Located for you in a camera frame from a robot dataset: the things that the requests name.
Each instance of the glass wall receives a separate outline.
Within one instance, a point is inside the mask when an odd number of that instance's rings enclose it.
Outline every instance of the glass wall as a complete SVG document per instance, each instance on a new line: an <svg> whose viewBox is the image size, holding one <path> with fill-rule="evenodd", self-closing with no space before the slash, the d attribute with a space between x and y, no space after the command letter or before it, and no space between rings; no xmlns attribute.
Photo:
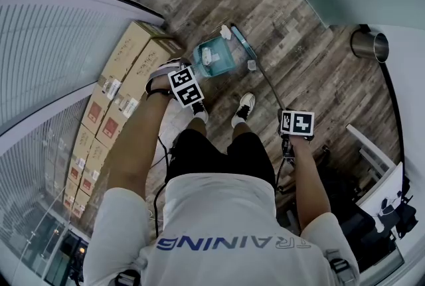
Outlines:
<svg viewBox="0 0 425 286"><path fill-rule="evenodd" d="M66 233L44 280L53 286L82 283L82 265L87 246L88 244L75 234Z"/></svg>
<svg viewBox="0 0 425 286"><path fill-rule="evenodd" d="M87 101L52 117L0 157L0 270L13 285L25 275L43 275L69 220L62 196Z"/></svg>
<svg viewBox="0 0 425 286"><path fill-rule="evenodd" d="M130 22L77 7L0 5L0 134L20 113L95 82Z"/></svg>

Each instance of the black chair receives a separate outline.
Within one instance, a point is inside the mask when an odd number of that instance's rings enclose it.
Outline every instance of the black chair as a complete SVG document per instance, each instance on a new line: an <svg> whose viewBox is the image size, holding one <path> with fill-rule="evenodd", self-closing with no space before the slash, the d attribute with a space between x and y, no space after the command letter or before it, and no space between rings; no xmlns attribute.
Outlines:
<svg viewBox="0 0 425 286"><path fill-rule="evenodd" d="M400 221L396 225L396 230L398 237L401 239L418 223L417 219L415 218L416 209L409 206L407 202L403 200L400 206L396 208L396 213L400 217Z"/></svg>
<svg viewBox="0 0 425 286"><path fill-rule="evenodd" d="M395 244L387 231L378 233L375 220L355 204L357 184L327 166L329 155L317 166L332 213L359 264L360 272L384 258Z"/></svg>

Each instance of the stack of cardboard boxes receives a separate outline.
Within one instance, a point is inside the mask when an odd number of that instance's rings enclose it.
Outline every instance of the stack of cardboard boxes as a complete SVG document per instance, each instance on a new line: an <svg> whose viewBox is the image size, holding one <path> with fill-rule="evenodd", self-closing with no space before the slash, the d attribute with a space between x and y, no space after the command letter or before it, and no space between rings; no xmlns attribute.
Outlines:
<svg viewBox="0 0 425 286"><path fill-rule="evenodd" d="M184 49L162 29L134 21L115 47L82 119L64 205L81 217L109 150L145 92L149 75Z"/></svg>

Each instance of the wrist strap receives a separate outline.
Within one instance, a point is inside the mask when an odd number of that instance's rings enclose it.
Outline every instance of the wrist strap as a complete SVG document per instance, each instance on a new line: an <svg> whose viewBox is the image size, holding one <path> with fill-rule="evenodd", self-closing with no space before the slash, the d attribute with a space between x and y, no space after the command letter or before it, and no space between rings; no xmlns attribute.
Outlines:
<svg viewBox="0 0 425 286"><path fill-rule="evenodd" d="M153 89L153 90L151 90L148 93L148 95L146 96L146 99L148 99L150 96L152 96L153 94L156 94L156 93L163 94L164 96L170 96L170 95L174 96L174 93L173 93L172 90L168 90L168 89Z"/></svg>

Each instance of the white cloth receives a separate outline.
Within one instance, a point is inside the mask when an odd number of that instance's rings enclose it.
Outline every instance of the white cloth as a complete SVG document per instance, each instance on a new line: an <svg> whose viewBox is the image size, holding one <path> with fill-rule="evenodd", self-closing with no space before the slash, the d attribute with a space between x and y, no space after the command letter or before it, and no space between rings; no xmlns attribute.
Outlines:
<svg viewBox="0 0 425 286"><path fill-rule="evenodd" d="M108 190L84 260L84 284L107 285L126 269L150 285L334 285L323 252L338 249L359 280L336 217L316 218L301 237L275 219L274 191L244 175L187 174L165 192L164 231L149 246L145 201Z"/></svg>

